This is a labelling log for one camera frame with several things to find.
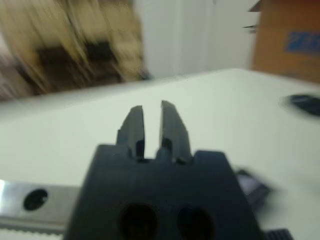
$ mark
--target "blurry background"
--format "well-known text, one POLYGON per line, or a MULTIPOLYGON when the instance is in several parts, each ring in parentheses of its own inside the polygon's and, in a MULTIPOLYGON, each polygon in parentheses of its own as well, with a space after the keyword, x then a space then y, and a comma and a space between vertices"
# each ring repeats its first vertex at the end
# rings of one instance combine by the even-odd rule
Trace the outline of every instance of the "blurry background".
POLYGON ((257 0, 0 0, 2 98, 249 69, 257 0))

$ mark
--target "white table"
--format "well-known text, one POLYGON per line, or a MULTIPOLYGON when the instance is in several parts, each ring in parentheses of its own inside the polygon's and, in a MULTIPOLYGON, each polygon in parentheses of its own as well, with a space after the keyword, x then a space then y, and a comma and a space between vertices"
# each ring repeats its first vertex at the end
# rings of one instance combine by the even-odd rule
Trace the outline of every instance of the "white table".
MULTIPOLYGON (((196 150, 224 151, 277 189, 263 229, 318 239, 320 121, 282 107, 319 86, 246 70, 154 80, 37 97, 0 106, 0 178, 80 186, 100 143, 114 144, 130 108, 144 110, 145 156, 159 146, 161 100, 175 104, 196 150)), ((1 240, 60 239, 0 231, 1 240)))

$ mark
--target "cardboard box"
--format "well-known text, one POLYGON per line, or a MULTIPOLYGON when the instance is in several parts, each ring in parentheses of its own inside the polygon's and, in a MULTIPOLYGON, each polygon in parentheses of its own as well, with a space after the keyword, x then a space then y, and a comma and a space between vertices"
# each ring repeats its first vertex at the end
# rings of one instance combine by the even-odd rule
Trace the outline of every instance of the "cardboard box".
POLYGON ((320 83, 320 0, 260 0, 253 69, 320 83))

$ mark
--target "wall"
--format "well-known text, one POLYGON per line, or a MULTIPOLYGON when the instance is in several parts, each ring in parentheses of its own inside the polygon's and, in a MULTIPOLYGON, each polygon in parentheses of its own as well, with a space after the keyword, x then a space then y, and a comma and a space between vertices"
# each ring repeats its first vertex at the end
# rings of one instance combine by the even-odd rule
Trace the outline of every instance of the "wall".
POLYGON ((135 0, 146 68, 155 78, 212 69, 213 0, 135 0))
POLYGON ((256 34, 243 27, 258 23, 259 13, 248 12, 257 1, 216 0, 212 69, 250 68, 256 34))

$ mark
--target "hole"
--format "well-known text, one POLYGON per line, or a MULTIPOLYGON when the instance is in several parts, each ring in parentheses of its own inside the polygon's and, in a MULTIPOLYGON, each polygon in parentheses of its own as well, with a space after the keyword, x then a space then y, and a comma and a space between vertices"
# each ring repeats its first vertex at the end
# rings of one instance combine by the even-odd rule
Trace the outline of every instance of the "hole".
POLYGON ((26 196, 23 206, 28 211, 41 208, 48 200, 48 193, 43 189, 34 190, 26 196))
POLYGON ((119 226, 126 240, 152 240, 157 232, 157 216, 146 205, 130 205, 121 215, 119 226))
POLYGON ((211 240, 214 236, 214 225, 210 216, 198 207, 182 208, 177 224, 185 240, 211 240))

